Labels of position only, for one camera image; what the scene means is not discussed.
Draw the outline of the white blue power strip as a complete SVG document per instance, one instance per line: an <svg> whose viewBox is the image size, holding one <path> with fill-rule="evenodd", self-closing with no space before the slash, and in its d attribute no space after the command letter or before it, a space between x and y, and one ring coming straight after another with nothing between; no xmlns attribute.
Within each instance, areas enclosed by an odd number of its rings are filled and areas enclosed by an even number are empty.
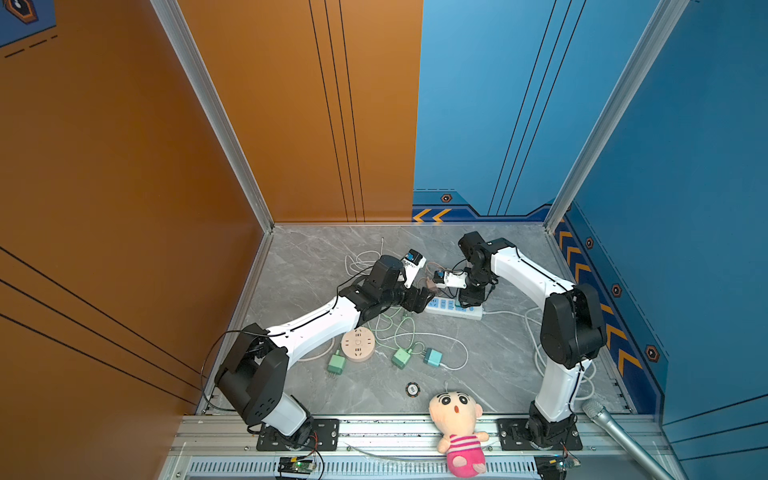
<svg viewBox="0 0 768 480"><path fill-rule="evenodd" d="M455 299L435 297L425 307L425 313L479 321L483 317L481 306L462 307Z"/></svg>

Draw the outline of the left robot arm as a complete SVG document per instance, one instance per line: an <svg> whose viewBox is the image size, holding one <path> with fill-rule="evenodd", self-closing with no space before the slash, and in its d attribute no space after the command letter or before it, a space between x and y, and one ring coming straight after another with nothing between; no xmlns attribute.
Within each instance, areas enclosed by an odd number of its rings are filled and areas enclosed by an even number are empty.
<svg viewBox="0 0 768 480"><path fill-rule="evenodd" d="M215 375L215 387L248 427L271 427L289 445L304 445L312 435L313 417L284 393L289 369L327 341L391 307L423 312L434 298L429 288L415 285L426 264L413 249L401 258L383 255L372 267L341 282L321 307L281 325L240 329Z"/></svg>

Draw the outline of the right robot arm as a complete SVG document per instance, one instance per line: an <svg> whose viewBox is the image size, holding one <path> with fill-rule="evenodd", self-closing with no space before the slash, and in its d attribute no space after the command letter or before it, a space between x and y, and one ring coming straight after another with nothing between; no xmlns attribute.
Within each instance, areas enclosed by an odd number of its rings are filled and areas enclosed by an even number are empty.
<svg viewBox="0 0 768 480"><path fill-rule="evenodd" d="M459 288L463 307L482 305L503 279L541 309L537 343L546 364L541 388L529 409L527 436L541 449L565 444L576 431L574 401L581 382L607 345L597 290L548 272L504 238L487 241L474 231L463 235L458 246L467 261Z"/></svg>

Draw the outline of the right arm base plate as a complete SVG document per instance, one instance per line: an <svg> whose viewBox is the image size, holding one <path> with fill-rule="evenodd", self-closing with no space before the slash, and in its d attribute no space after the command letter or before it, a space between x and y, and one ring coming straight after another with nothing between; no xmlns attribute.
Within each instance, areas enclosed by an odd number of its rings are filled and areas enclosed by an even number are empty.
<svg viewBox="0 0 768 480"><path fill-rule="evenodd" d="M575 415L559 422L538 417L501 418L496 426L503 451L581 451L583 443L577 421Z"/></svg>

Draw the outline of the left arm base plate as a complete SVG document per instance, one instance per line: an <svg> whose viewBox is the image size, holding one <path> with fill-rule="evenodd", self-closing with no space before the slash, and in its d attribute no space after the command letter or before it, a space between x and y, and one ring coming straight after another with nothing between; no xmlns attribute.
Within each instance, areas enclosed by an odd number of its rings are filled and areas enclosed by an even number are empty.
<svg viewBox="0 0 768 480"><path fill-rule="evenodd" d="M310 451L321 453L335 451L339 438L339 420L336 418L312 418L305 421L296 432L283 435L272 426L263 426L256 445L258 451Z"/></svg>

